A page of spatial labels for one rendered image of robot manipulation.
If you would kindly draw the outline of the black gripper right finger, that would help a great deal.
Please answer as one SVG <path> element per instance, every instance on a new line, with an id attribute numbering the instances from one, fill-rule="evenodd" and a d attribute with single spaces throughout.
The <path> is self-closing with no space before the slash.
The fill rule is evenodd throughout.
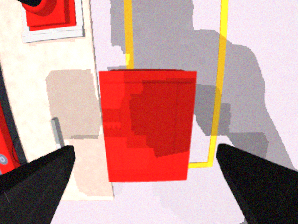
<path id="1" fill-rule="evenodd" d="M 247 224 L 298 224 L 298 172 L 218 143 L 218 165 Z"/>

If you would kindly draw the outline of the red car hood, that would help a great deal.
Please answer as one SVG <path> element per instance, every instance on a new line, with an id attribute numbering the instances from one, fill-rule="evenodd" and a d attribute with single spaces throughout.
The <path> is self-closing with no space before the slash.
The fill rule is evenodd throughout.
<path id="1" fill-rule="evenodd" d="M 109 181 L 185 181 L 192 144 L 196 71 L 100 71 Z"/>

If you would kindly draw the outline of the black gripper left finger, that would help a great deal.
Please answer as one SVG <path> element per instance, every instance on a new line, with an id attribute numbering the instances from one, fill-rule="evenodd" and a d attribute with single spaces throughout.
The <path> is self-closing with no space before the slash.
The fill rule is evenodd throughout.
<path id="1" fill-rule="evenodd" d="M 51 224 L 76 161 L 73 145 L 0 175 L 0 224 Z"/>

